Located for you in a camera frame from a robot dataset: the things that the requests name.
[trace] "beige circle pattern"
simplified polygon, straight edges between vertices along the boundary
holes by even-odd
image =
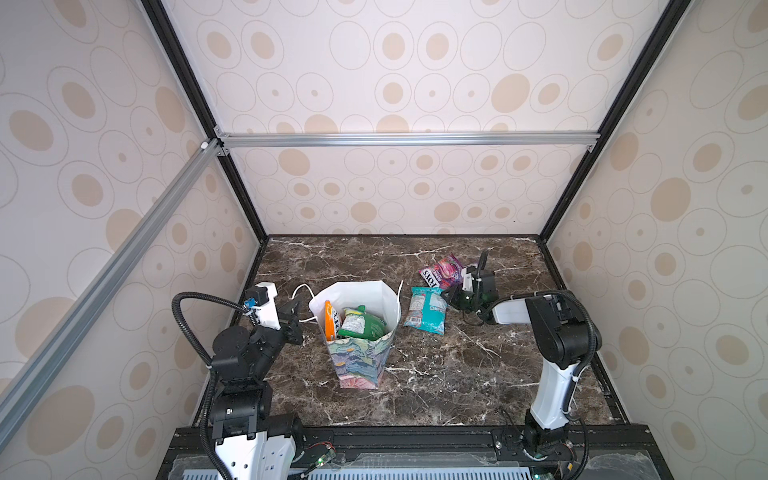
[[[600,77],[595,81],[604,79],[605,85],[584,84],[581,94],[572,95],[570,102],[577,108],[589,104],[582,109],[588,112],[588,124],[599,124],[631,68],[634,59],[627,58],[630,50],[637,50],[637,45],[642,43],[642,38],[636,38],[634,33],[650,32],[658,18],[655,8],[634,14],[634,10],[627,7],[617,12],[632,15],[617,16],[606,7],[602,14],[592,15],[600,8],[600,5],[593,5],[594,2],[573,7],[558,6],[554,0],[472,0],[443,9],[434,19],[425,16],[424,7],[413,0],[261,0],[255,3],[233,0],[224,2],[222,8],[217,7],[221,2],[214,3],[216,5],[208,6],[199,1],[192,4],[180,2],[172,13],[185,36],[197,39],[190,54],[200,65],[202,76],[215,84],[211,79],[219,78],[225,72],[239,78],[256,78],[267,69],[295,84],[303,74],[317,73],[336,93],[345,92],[343,97],[335,96],[326,111],[342,131],[364,131],[367,124],[375,126],[379,123],[381,117],[375,105],[370,103],[370,91],[381,78],[382,68],[397,71],[417,93],[414,96],[416,103],[401,110],[400,116],[404,120],[401,124],[409,126],[416,124],[423,111],[437,113],[436,117],[444,125],[450,124],[455,117],[452,108],[442,110],[422,106],[427,102],[419,97],[416,85],[425,77],[425,71],[445,76],[449,85],[445,90],[452,91],[473,71],[485,78],[493,89],[504,76],[522,74],[532,68],[536,73],[526,78],[528,91],[506,91],[497,95],[497,98],[506,97],[506,104],[504,100],[497,100],[496,104],[486,102],[477,110],[480,112],[478,122],[462,126],[479,129],[501,112],[499,105],[504,111],[512,111],[510,106],[522,97],[525,104],[515,109],[515,114],[521,116],[515,121],[525,130],[551,130],[567,116],[556,114],[546,118],[539,113],[542,109],[549,111],[549,108],[567,111],[568,88],[560,84],[560,95],[554,102],[539,104],[532,101],[529,104],[534,84],[547,75],[556,74],[562,80],[571,81],[573,87],[580,79],[599,71]],[[234,4],[235,8],[227,7],[227,3]],[[373,21],[371,15],[377,15],[382,21]],[[424,18],[429,18],[429,22],[424,22]],[[312,28],[306,35],[291,35],[290,32],[297,28],[302,29],[301,22],[309,22]],[[585,31],[593,33],[585,36]],[[302,67],[294,70],[294,65]],[[547,65],[563,67],[560,71],[546,71]],[[544,74],[540,73],[542,69],[546,71]],[[356,88],[360,82],[366,87]],[[545,91],[543,100],[552,95],[553,88],[554,85]],[[609,88],[611,98],[606,98]],[[213,90],[211,97],[224,100],[223,105],[217,105],[222,124],[232,124],[233,117],[237,116],[235,112],[246,109],[261,123],[268,123],[271,115],[250,101],[244,84],[239,87],[233,82],[216,84]],[[426,93],[430,91],[442,100],[439,91],[430,88]],[[300,123],[306,118],[306,111],[300,104],[294,104],[286,114]]]
[[[606,3],[627,23],[653,4]],[[765,4],[702,2],[690,13],[582,188],[580,198],[593,198],[595,214],[610,222],[611,243],[593,259],[615,278],[608,293],[598,296],[589,275],[564,262],[593,240],[579,228],[579,203],[550,242],[561,250],[561,271],[571,273],[568,286],[599,312],[604,341],[622,346],[627,362],[620,376],[609,373],[634,399],[631,415],[658,425],[651,431],[668,445],[675,478],[768,472],[758,462],[758,438],[768,432],[768,384],[760,377],[768,201],[757,146],[768,125],[768,64],[756,55],[768,40]],[[589,13],[580,7],[566,2],[571,14]],[[671,131],[685,133],[673,139]],[[631,329],[644,334],[647,357]]]
[[[437,112],[448,104],[451,97],[451,83],[437,73],[425,75],[416,82],[414,102],[425,112]]]
[[[3,289],[12,296],[0,307],[0,321],[8,333],[0,359],[3,388],[21,371],[24,362],[19,360],[36,354],[140,223],[143,213],[185,161],[199,151],[204,138],[171,66],[159,61],[164,53],[141,8],[125,0],[98,5],[85,0],[42,3],[18,6],[18,18],[32,20],[17,22],[27,41],[8,37],[14,35],[12,30],[0,32],[0,43],[15,41],[19,55],[27,57],[33,51],[35,58],[32,63],[9,64],[4,51],[0,60],[0,208],[8,218],[35,218],[55,230],[55,234],[35,236],[37,248],[32,257],[18,255],[31,251],[28,242],[9,244],[5,249],[10,250],[0,253]],[[223,4],[190,0],[176,2],[176,7],[190,9],[192,5],[215,14],[216,9],[207,9],[204,3]],[[217,25],[229,27],[226,22]],[[231,61],[239,52],[239,65],[249,64],[240,39],[221,32],[230,57],[212,58]],[[196,37],[187,38],[194,43]],[[226,50],[220,48],[221,38],[212,35],[210,40],[219,53]],[[207,48],[208,42],[201,47]],[[195,48],[197,45],[190,45],[191,50]],[[205,57],[201,60],[221,68]],[[234,62],[227,66],[236,68]],[[201,78],[200,83],[215,92],[212,85],[218,77]],[[254,120],[244,123],[257,127],[258,120]],[[230,127],[232,123],[231,119],[227,122]],[[274,174],[277,162],[273,165]],[[266,161],[260,166],[265,171]],[[35,169],[34,174],[26,170],[29,168]],[[237,268],[224,270],[218,252],[207,260],[203,278],[193,275],[197,272],[194,255],[199,251],[192,246],[204,241],[209,217],[229,222],[222,230],[223,245],[239,237],[235,249],[222,247],[225,253],[237,250],[237,266],[244,268],[244,261],[254,252],[253,234],[245,230],[245,219],[226,185],[217,164],[211,164],[174,212],[165,232],[120,286],[97,320],[99,327],[90,331],[90,340],[80,345],[78,354],[19,431],[13,443],[17,447],[14,460],[4,462],[0,477],[51,478],[50,467],[55,466],[62,478],[114,475],[135,480],[136,475],[123,474],[132,468],[148,471],[158,465],[158,452],[168,434],[187,425],[189,419],[189,415],[184,419],[179,414],[185,408],[180,395],[187,387],[199,392],[203,375],[198,368],[180,371],[174,384],[178,388],[166,395],[168,386],[161,380],[162,374],[177,368],[168,350],[179,336],[167,310],[176,291],[171,287],[226,297],[239,291]],[[25,198],[20,196],[22,192],[31,192],[36,201],[20,202]],[[14,222],[4,227],[23,229]],[[241,226],[239,236],[235,222]],[[228,265],[227,255],[224,263]],[[185,279],[185,275],[197,285],[172,281],[174,277]],[[194,302],[185,302],[183,308],[193,321],[197,318]],[[212,316],[206,327],[213,333],[226,321]],[[160,422],[145,424],[136,432],[137,425],[153,415]],[[77,467],[61,470],[63,464]]]
[[[400,74],[387,74],[376,84],[376,102],[386,111],[401,111],[411,100],[411,86]]]

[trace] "marble tabletop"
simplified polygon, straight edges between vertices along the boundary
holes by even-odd
[[[337,281],[384,280],[397,291],[404,280],[405,313],[411,287],[426,286],[419,269],[448,253],[474,263],[484,249],[501,295],[554,287],[536,243],[510,237],[274,237],[257,282],[274,282],[280,305],[301,283],[319,292]],[[309,293],[299,295],[307,318]],[[267,380],[272,414],[296,412],[305,425],[501,425],[501,406],[522,424],[541,374],[530,326],[471,326],[451,310],[444,336],[401,322],[377,390],[341,389],[314,322],[304,323],[304,337],[301,347],[283,348]],[[612,423],[590,369],[574,398],[586,423]]]

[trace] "pink candy bag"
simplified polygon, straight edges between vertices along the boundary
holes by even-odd
[[[462,263],[453,253],[440,260],[435,265],[427,266],[419,270],[424,281],[432,288],[448,289],[458,283],[462,283]]]

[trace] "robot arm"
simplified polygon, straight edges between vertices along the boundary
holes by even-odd
[[[441,295],[452,307],[477,313],[485,323],[531,325],[544,357],[536,398],[525,415],[523,437],[532,458],[543,458],[568,434],[570,404],[581,372],[601,347],[600,332],[571,292],[551,290],[499,299],[493,270],[485,268],[488,251],[477,266],[462,271],[463,283]]]
[[[219,471],[219,480],[284,480],[296,452],[303,451],[304,435],[298,417],[270,416],[272,388],[265,377],[286,343],[303,343],[299,299],[277,308],[276,295],[274,283],[262,282],[246,290],[243,305],[192,292],[179,293],[172,302],[181,331],[211,371],[200,435]],[[240,311],[248,316],[253,330],[239,325],[223,330],[214,339],[211,358],[184,319],[180,302],[185,298],[208,300]],[[217,380],[223,388],[214,395]],[[214,426],[210,438],[209,414]]]
[[[515,298],[492,307],[492,318],[497,323],[530,324],[544,357],[538,391],[526,412],[523,431],[529,454],[534,457],[546,456],[565,439],[579,376],[601,347],[600,332],[575,300],[563,291]]]

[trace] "wall panel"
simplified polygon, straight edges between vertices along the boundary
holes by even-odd
[[[0,15],[0,392],[202,139],[133,2]]]
[[[584,145],[234,148],[268,233],[533,234]]]
[[[664,0],[165,2],[223,131],[589,130]]]
[[[768,477],[767,12],[685,18],[549,242],[678,479]]]
[[[211,164],[0,455],[0,479],[154,479],[207,375],[170,300],[188,290],[237,300],[256,247]],[[182,308],[210,351],[231,311]]]

